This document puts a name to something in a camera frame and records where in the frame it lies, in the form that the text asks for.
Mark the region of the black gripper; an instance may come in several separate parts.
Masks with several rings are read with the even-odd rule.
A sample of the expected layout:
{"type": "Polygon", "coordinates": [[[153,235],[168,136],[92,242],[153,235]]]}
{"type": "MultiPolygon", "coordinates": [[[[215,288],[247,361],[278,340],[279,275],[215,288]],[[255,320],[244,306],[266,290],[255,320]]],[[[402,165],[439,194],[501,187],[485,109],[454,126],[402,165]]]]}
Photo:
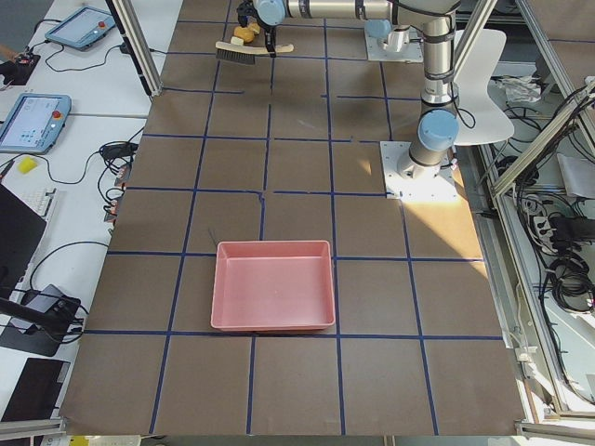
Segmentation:
{"type": "MultiPolygon", "coordinates": [[[[236,8],[236,14],[239,23],[248,23],[250,18],[255,19],[257,17],[257,11],[255,9],[254,1],[243,0],[236,8]]],[[[264,41],[269,56],[275,58],[277,56],[275,26],[264,27],[264,41]]]]}

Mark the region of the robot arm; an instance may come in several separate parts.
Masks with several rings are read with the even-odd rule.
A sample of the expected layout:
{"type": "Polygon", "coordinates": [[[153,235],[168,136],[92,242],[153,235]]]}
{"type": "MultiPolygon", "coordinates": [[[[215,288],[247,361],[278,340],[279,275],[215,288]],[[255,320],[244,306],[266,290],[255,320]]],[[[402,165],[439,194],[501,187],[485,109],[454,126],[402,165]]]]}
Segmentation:
{"type": "Polygon", "coordinates": [[[250,19],[264,31],[264,53],[275,57],[276,28],[287,18],[361,20],[368,56],[423,64],[421,114],[416,139],[397,162],[400,177],[436,177],[459,133],[454,86],[457,1],[243,1],[238,23],[250,19]]]}

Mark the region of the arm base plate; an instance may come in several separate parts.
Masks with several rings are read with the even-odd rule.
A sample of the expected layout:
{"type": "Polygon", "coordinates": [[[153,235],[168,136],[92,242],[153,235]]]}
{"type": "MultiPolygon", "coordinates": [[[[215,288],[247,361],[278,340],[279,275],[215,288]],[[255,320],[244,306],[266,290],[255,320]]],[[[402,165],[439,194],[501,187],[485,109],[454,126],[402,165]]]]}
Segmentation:
{"type": "Polygon", "coordinates": [[[380,156],[388,199],[404,203],[448,203],[457,199],[454,170],[444,156],[433,167],[421,167],[409,158],[407,141],[381,141],[380,156]]]}
{"type": "Polygon", "coordinates": [[[422,39],[415,28],[392,28],[386,20],[372,20],[364,27],[367,59],[421,63],[422,39]]]}

